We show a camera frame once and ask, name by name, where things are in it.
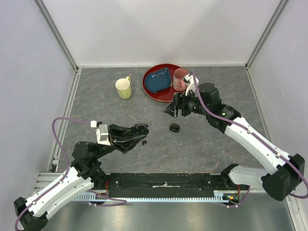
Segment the cable connector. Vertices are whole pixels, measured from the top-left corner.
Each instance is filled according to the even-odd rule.
[[[90,123],[90,127],[91,128],[96,128],[97,127],[97,121],[96,120],[92,120]]]

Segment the wall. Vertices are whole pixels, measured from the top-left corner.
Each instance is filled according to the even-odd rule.
[[[13,202],[32,195],[46,171],[74,71],[32,0],[0,7],[0,224],[14,228]]]
[[[44,0],[80,66],[244,64],[279,0]]]
[[[306,162],[308,161],[307,25],[308,2],[289,1],[251,66],[252,82],[272,142],[291,154],[301,154]],[[301,190],[301,194],[306,193],[306,189]],[[304,200],[303,203],[308,212],[308,200]]]

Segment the blue bowl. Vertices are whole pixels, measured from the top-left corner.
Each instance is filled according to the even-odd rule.
[[[152,93],[169,88],[171,86],[171,77],[168,67],[148,74],[144,80],[144,84]]]

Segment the robotic hand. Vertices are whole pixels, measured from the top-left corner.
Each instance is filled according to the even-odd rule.
[[[299,173],[304,175],[305,166],[302,156],[299,154],[291,156],[279,149],[253,129],[233,107],[221,103],[219,91],[214,84],[199,85],[200,96],[205,104],[202,105],[199,98],[195,96],[198,79],[195,84],[193,76],[188,74],[184,77],[184,81],[187,85],[186,91],[175,93],[172,103],[164,112],[174,118],[178,116],[178,110],[181,110],[182,116],[188,116],[191,113],[205,116],[212,127],[239,142],[264,167],[264,169],[247,168],[232,164],[221,172],[227,181],[237,185],[263,188],[278,201],[282,201],[299,185],[302,181]],[[290,162],[298,172],[296,173],[294,168],[286,162]]]
[[[16,215],[20,217],[25,231],[41,230],[60,208],[75,197],[92,188],[103,188],[108,175],[101,169],[98,159],[114,150],[127,153],[149,133],[147,124],[125,128],[92,121],[91,127],[97,127],[97,143],[78,142],[72,153],[75,160],[66,172],[39,193],[14,201]]]

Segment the plate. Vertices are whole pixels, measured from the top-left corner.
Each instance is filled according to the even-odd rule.
[[[180,66],[174,65],[174,64],[159,64],[156,66],[151,67],[143,76],[142,79],[142,86],[143,89],[145,91],[145,93],[150,96],[152,99],[159,101],[159,102],[165,102],[165,103],[170,103],[173,99],[173,94],[178,92],[176,90],[174,90],[174,88],[172,86],[170,86],[167,89],[164,90],[160,90],[157,93],[152,93],[149,90],[147,90],[146,86],[145,86],[145,78],[148,76],[148,74],[158,71],[160,69],[163,69],[165,67],[168,67],[169,69],[169,73],[170,73],[170,77],[171,77],[171,83],[173,82],[173,76],[174,76],[174,72],[176,69],[181,68]]]

